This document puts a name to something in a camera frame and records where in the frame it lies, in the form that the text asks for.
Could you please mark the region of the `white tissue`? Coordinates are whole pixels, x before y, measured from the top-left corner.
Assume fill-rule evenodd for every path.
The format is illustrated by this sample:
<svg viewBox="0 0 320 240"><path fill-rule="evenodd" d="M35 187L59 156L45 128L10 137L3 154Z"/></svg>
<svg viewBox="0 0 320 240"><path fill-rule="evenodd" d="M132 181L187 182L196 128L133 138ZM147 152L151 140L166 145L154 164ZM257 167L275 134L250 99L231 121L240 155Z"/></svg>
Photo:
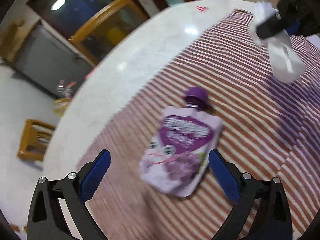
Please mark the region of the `white tissue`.
<svg viewBox="0 0 320 240"><path fill-rule="evenodd" d="M279 14L277 9L269 2L257 2L254 6L253 21L249 33L257 46L264 45L267 48L272 74L282 83L293 83L300 80L305 73L305 65L293 51L290 36L284 30L274 37L262 39L258 37L257 27L271 16Z"/></svg>

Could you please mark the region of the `purple yogurt pouch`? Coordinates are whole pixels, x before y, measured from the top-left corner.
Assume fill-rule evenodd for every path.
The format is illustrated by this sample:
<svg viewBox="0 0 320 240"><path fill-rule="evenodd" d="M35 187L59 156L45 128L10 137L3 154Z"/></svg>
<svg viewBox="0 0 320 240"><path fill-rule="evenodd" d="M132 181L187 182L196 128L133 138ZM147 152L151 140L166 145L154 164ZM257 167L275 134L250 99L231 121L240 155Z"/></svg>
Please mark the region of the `purple yogurt pouch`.
<svg viewBox="0 0 320 240"><path fill-rule="evenodd" d="M205 89L190 88L186 106L165 107L157 134L140 161L140 178L159 192L190 196L207 166L208 154L217 145L223 122L208 113Z"/></svg>

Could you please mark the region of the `pink toy bicycle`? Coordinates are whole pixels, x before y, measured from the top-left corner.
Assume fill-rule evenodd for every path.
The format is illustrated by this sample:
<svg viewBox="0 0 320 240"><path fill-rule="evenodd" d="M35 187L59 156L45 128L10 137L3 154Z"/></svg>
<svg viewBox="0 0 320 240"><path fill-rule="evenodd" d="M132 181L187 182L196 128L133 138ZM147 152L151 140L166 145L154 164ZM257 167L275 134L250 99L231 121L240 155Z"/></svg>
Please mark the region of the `pink toy bicycle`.
<svg viewBox="0 0 320 240"><path fill-rule="evenodd" d="M64 115L67 108L70 106L74 92L73 88L76 85L76 81L72 81L66 84L65 80L60 80L57 85L56 91L61 95L57 100L54 101L54 113L61 117Z"/></svg>

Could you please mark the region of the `grey refrigerator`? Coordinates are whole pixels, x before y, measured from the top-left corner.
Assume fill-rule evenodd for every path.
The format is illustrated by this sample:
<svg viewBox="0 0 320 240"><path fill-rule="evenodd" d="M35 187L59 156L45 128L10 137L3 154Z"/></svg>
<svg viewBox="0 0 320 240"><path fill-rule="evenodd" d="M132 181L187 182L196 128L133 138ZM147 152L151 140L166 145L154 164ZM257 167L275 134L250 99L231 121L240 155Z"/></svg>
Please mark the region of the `grey refrigerator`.
<svg viewBox="0 0 320 240"><path fill-rule="evenodd" d="M33 27L23 42L12 67L37 88L56 99L62 96L57 91L61 80L65 85L74 81L72 92L76 93L93 69L40 24Z"/></svg>

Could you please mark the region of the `wooden chair yellow cushion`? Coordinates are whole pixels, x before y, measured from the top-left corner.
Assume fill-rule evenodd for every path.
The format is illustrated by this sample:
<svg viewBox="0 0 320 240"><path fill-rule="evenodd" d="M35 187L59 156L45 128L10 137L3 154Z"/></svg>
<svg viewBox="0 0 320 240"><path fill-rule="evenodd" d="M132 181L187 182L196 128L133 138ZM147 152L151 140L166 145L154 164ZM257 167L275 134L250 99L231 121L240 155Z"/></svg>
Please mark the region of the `wooden chair yellow cushion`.
<svg viewBox="0 0 320 240"><path fill-rule="evenodd" d="M94 64L149 19L132 0L114 0L69 38Z"/></svg>

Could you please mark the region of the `cardboard box on fridge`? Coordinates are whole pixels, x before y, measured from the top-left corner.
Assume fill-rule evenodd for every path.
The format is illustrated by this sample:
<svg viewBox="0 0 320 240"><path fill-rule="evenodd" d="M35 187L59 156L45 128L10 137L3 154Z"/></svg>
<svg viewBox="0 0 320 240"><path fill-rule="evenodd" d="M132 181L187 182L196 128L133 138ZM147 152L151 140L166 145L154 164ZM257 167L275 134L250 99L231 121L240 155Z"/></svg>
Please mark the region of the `cardboard box on fridge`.
<svg viewBox="0 0 320 240"><path fill-rule="evenodd" d="M1 32L1 58L8 63L12 62L14 49L18 40L18 31L24 23L25 20L23 18L18 18Z"/></svg>

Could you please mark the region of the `dark sliding glass door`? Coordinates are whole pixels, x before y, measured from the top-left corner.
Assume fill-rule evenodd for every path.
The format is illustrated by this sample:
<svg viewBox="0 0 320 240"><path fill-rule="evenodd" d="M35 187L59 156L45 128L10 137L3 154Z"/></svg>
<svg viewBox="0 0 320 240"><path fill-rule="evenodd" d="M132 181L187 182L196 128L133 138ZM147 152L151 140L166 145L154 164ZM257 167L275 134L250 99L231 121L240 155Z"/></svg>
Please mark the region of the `dark sliding glass door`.
<svg viewBox="0 0 320 240"><path fill-rule="evenodd" d="M29 0L27 5L59 34L70 38L114 0ZM148 17L160 12L153 0L133 0Z"/></svg>

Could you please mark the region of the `wooden chair by wall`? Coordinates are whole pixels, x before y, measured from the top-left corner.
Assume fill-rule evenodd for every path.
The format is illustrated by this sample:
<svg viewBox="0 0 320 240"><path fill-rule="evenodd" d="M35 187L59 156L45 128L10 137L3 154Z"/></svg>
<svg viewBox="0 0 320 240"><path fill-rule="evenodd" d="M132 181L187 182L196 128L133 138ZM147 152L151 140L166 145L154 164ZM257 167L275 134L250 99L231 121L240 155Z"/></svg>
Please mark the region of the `wooden chair by wall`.
<svg viewBox="0 0 320 240"><path fill-rule="evenodd" d="M27 119L21 135L17 157L43 162L55 126L35 119Z"/></svg>

